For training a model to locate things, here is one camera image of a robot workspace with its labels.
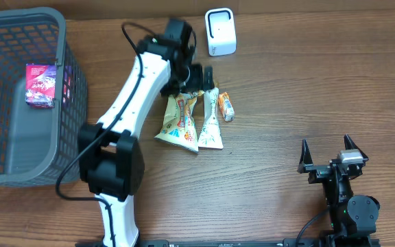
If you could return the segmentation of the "cream snack bag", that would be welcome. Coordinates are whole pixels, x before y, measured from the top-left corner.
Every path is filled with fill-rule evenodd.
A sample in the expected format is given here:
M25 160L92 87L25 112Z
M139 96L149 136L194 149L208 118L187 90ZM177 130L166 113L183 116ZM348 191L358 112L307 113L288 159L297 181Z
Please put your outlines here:
M198 136L192 116L198 97L204 91L170 95L160 133L154 138L198 153Z

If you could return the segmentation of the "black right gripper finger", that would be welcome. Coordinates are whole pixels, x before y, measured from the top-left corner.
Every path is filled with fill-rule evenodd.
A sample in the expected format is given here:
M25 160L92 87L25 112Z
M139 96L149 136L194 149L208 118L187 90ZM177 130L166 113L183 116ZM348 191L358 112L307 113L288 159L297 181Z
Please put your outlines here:
M344 135L344 145L347 150L358 150L364 161L369 161L368 156L354 143L348 134Z
M313 166L313 161L312 161L311 153L309 150L309 146L307 144L307 140L303 139L302 140L302 151L301 151L300 161L298 164L297 171L298 171L298 173L306 173L311 170L312 166Z

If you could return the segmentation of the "white cream tube gold cap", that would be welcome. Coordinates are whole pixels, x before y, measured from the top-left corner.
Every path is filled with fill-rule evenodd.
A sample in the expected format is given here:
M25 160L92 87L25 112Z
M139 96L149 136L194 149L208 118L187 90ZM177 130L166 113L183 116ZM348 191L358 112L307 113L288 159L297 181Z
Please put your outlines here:
M217 116L218 95L218 88L213 88L204 93L204 123L198 138L199 148L218 150L224 148Z

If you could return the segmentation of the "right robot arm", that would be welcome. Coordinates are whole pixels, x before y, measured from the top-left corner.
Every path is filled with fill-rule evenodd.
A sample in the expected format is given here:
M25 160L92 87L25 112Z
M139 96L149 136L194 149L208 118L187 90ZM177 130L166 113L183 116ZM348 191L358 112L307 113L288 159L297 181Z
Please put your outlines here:
M300 230L295 246L379 246L371 239L376 232L380 203L372 196L355 195L351 180L363 174L368 156L357 147L349 135L344 136L345 149L327 165L314 165L307 144L302 140L298 173L308 173L310 184L323 186L327 207L309 220ZM314 222L328 214L331 230L322 231L317 239L303 239L304 232Z

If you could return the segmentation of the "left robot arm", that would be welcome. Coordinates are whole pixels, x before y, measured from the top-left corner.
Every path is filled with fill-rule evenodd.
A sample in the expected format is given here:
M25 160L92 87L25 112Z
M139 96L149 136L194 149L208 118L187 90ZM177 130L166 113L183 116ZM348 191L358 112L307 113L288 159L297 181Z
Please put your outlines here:
M131 44L134 66L112 106L78 135L80 178L101 207L103 239L98 246L138 246L134 195L145 164L139 137L158 95L181 98L178 118L191 120L191 102L204 87L202 66L192 62L196 34L189 23L169 19L165 31Z

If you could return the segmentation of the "red purple tissue pack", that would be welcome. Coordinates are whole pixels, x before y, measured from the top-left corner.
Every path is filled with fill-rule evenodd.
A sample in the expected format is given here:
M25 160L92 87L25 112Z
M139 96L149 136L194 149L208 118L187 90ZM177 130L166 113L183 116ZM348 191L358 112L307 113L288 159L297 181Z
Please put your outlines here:
M56 65L26 64L25 103L34 108L53 108Z

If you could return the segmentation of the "small orange candy pack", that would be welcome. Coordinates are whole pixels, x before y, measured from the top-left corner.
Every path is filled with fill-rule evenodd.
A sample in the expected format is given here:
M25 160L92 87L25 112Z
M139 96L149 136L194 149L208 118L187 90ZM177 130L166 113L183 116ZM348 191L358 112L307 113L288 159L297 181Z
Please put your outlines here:
M232 107L232 103L230 101L229 94L227 92L223 92L219 94L218 97L219 109L222 113L222 117L225 121L233 121L235 118L235 111Z

